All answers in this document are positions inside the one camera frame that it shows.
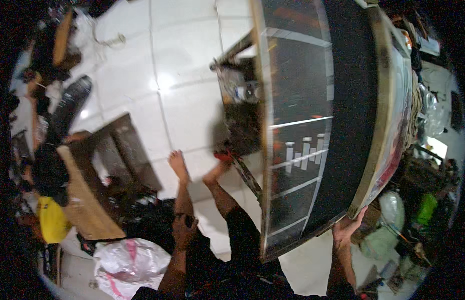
yellow bag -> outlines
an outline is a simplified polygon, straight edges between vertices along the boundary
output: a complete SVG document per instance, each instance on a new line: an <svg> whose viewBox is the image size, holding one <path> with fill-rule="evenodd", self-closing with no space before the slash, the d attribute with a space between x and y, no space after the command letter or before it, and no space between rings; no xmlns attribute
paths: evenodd
<svg viewBox="0 0 465 300"><path fill-rule="evenodd" d="M62 208L52 197L39 196L39 223L48 244L60 243L71 229Z"/></svg>

white tile floor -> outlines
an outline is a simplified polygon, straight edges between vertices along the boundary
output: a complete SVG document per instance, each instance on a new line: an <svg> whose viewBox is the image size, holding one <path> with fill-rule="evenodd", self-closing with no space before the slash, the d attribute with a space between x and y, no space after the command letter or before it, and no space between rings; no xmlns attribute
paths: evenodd
<svg viewBox="0 0 465 300"><path fill-rule="evenodd" d="M83 34L77 44L81 45L83 60L72 69L66 85L87 74L94 87L71 131L95 131L129 112L163 186L159 191L162 198L175 197L177 192L176 175L167 163L168 153L183 150L193 180L190 194L200 230L211 238L211 249L218 257L230 256L226 223L201 182L201 177L216 164L211 146L224 138L217 77L208 64L252 28L248 1L119 0L98 18L96 25L100 41L114 39L118 34L126 37L125 45L111 48L94 42L91 22L83 20L79 28ZM245 161L261 184L260 153ZM221 184L260 229L261 209L237 172L229 171ZM331 245L332 235L327 232L280 257L296 293L325 295ZM94 261L77 257L65 259L64 263L64 287L80 290L84 298L98 299L100 293L90 283ZM361 276L369 267L354 266ZM89 277L71 279L83 275Z"/></svg>

woven plastic bag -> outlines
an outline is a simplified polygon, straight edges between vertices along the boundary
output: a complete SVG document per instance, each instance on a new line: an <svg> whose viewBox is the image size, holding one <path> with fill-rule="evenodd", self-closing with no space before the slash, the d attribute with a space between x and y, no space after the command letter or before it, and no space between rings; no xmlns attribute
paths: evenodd
<svg viewBox="0 0 465 300"><path fill-rule="evenodd" d="M123 239L96 249L94 276L99 288L116 300L130 300L144 286L157 290L171 256L142 238Z"/></svg>

leg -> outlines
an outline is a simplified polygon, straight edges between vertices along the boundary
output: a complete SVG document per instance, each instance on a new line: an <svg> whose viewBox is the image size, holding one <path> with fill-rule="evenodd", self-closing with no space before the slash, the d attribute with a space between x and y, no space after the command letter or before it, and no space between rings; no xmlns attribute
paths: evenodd
<svg viewBox="0 0 465 300"><path fill-rule="evenodd" d="M179 177L179 191L174 204L174 214L183 213L194 216L193 203L187 191L190 179L181 151L171 152L169 165ZM197 236L191 241L186 255L187 290L195 291L201 289L207 282L222 280L225 267L225 263L211 252L209 238L197 231Z"/></svg>
<svg viewBox="0 0 465 300"><path fill-rule="evenodd" d="M228 224L231 246L231 266L235 272L259 273L270 280L280 280L290 288L278 259L262 264L259 258L261 234L253 220L218 183L217 179L228 170L230 164L220 162L203 177L211 191L217 210Z"/></svg>
<svg viewBox="0 0 465 300"><path fill-rule="evenodd" d="M217 179L224 174L230 167L230 163L221 161L219 164L203 177L203 182L211 191L212 197L216 202L217 210L224 219L239 204L217 183Z"/></svg>
<svg viewBox="0 0 465 300"><path fill-rule="evenodd" d="M183 213L188 216L193 216L193 203L191 202L191 197L187 191L187 187L190 181L189 173L187 172L184 158L182 157L182 151L172 151L169 155L168 161L177 177L179 177L179 191L174 205L174 213Z"/></svg>

person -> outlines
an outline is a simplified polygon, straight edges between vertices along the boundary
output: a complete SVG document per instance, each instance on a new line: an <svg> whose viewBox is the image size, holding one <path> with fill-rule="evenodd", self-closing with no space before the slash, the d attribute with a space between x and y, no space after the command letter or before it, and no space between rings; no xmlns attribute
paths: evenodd
<svg viewBox="0 0 465 300"><path fill-rule="evenodd" d="M327 296L295 295L278 259L261 263L259 231L248 214L217 182L230 163L221 161L203 177L217 210L227 222L231 247L231 260L227 263L215 258L209 243L197 242L206 237L197 230L198 220L192 218L193 205L187 190L190 179L181 151L170 154L169 165L179 177L179 191L174 204L176 216L172 224L176 246L158 290L141 287L133 300L186 297L194 300L357 298L350 237L361 224L367 207L361 210L356 220L344 217L333 226L334 244Z"/></svg>

